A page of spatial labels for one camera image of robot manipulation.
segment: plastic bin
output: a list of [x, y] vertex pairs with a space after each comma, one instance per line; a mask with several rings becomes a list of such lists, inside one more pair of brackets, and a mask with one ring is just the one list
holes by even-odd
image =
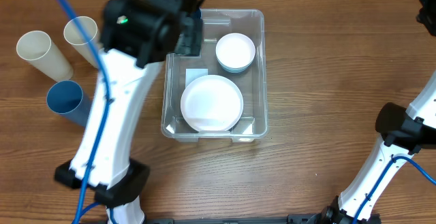
[[[252, 142], [263, 138], [268, 132], [264, 15], [259, 10], [202, 10], [202, 19], [204, 30], [200, 56], [167, 56], [162, 133], [179, 142], [198, 142], [199, 138], [230, 138], [233, 142]], [[250, 37], [256, 47], [253, 63], [239, 74], [224, 70], [215, 55], [217, 42], [229, 33], [242, 33]], [[193, 75], [206, 74], [230, 79], [243, 94], [243, 115], [229, 131], [198, 132], [183, 119], [180, 102], [185, 87], [195, 79]]]

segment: wooden surface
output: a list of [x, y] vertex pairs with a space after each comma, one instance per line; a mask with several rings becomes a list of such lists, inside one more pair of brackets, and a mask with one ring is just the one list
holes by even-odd
[[[107, 0], [71, 0], [101, 23]], [[179, 144], [160, 132], [164, 73], [144, 105], [132, 157], [150, 165], [149, 217], [198, 219], [315, 213], [353, 180], [389, 101], [407, 106], [436, 69], [436, 39], [418, 0], [208, 0], [265, 15], [270, 132], [255, 143]], [[53, 181], [84, 129], [46, 107], [52, 80], [20, 60], [19, 37], [46, 31], [92, 95], [95, 70], [63, 39], [54, 0], [1, 0], [0, 223], [71, 223], [78, 191]], [[415, 159], [436, 176], [435, 151]], [[89, 191], [87, 204], [92, 201]], [[375, 206], [384, 223], [434, 223], [436, 189], [406, 165]], [[103, 208], [84, 219], [105, 219]]]

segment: blue cable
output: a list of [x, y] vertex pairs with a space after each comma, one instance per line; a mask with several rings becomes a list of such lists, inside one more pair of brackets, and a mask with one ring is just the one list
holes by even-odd
[[109, 209], [109, 218], [110, 218], [110, 221], [112, 222], [112, 224], [116, 224], [116, 221], [114, 218], [114, 209], [112, 209], [112, 208]]
[[102, 133], [103, 133], [103, 130], [104, 130], [104, 126], [106, 125], [106, 120], [108, 118], [109, 107], [110, 107], [110, 103], [111, 103], [110, 102], [111, 101], [111, 95], [110, 95], [108, 73], [106, 71], [106, 67], [104, 66], [102, 60], [100, 59], [100, 57], [98, 55], [97, 47], [91, 41], [91, 38], [88, 36], [87, 32], [84, 30], [84, 27], [82, 26], [80, 21], [77, 20], [77, 15], [73, 11], [72, 7], [69, 5], [67, 0], [57, 0], [57, 1], [61, 5], [62, 9], [67, 14], [67, 16], [74, 21], [74, 24], [76, 25], [77, 29], [79, 30], [80, 34], [82, 35], [84, 41], [88, 43], [87, 46], [89, 47], [89, 50], [91, 51], [91, 54], [93, 55], [94, 59], [96, 60], [97, 65], [99, 67], [99, 70], [102, 72], [102, 75], [103, 75], [103, 78], [104, 78], [105, 87], [106, 87], [106, 104], [105, 104], [104, 111], [103, 111], [102, 121], [100, 122], [100, 126], [98, 128], [97, 135], [95, 136], [94, 145], [93, 145], [93, 148], [91, 150], [91, 154], [89, 155], [89, 160], [88, 160], [88, 163], [87, 163], [87, 168], [85, 170], [85, 173], [84, 173], [84, 176], [83, 176], [83, 179], [82, 179], [82, 185], [80, 187], [80, 196], [79, 196], [79, 200], [78, 200], [78, 204], [77, 204], [76, 216], [75, 216], [74, 221], [73, 221], [74, 224], [78, 224], [81, 216], [83, 215], [82, 214], [82, 208], [83, 208], [83, 203], [84, 203], [85, 195], [86, 195], [86, 192], [87, 192], [89, 175], [90, 175], [91, 170], [92, 170], [92, 165], [93, 165], [93, 162], [94, 162], [95, 153], [97, 152], [98, 145], [100, 143], [100, 139], [102, 138]]
[[377, 190], [378, 186], [380, 185], [380, 183], [382, 182], [384, 176], [386, 175], [386, 173], [388, 173], [388, 170], [390, 169], [390, 167], [392, 166], [392, 164], [396, 163], [397, 160], [399, 159], [404, 159], [407, 162], [411, 163], [413, 166], [415, 166], [415, 168], [417, 170], [419, 170], [421, 172], [421, 174], [427, 179], [429, 180], [431, 183], [433, 183], [434, 185], [436, 185], [436, 180], [431, 178], [431, 176], [429, 174], [427, 174], [427, 172], [425, 172], [424, 169], [421, 168], [421, 166], [419, 166], [415, 161], [409, 159], [408, 157], [404, 157], [404, 156], [397, 156], [392, 158], [392, 160], [389, 161], [388, 165], [384, 168], [384, 171], [381, 173], [380, 177], [378, 178], [377, 182], [375, 182], [375, 185], [373, 187], [373, 189], [371, 190], [371, 192], [368, 193], [367, 197], [365, 198], [365, 200], [363, 201], [363, 203], [360, 205], [356, 215], [354, 216], [353, 219], [353, 223], [352, 224], [357, 224], [357, 219], [360, 215], [360, 213], [362, 212], [363, 208], [365, 207], [365, 204], [367, 204], [368, 199], [371, 199], [371, 197], [373, 196], [375, 190]]
[[94, 207], [96, 207], [96, 206], [99, 206], [99, 205], [100, 205], [100, 203], [97, 203], [97, 202], [88, 205], [86, 208], [84, 208], [84, 209], [82, 210], [82, 213], [80, 213], [80, 218], [82, 218], [82, 217], [83, 217], [83, 216], [84, 216], [88, 211], [90, 211], [92, 208], [94, 208]]

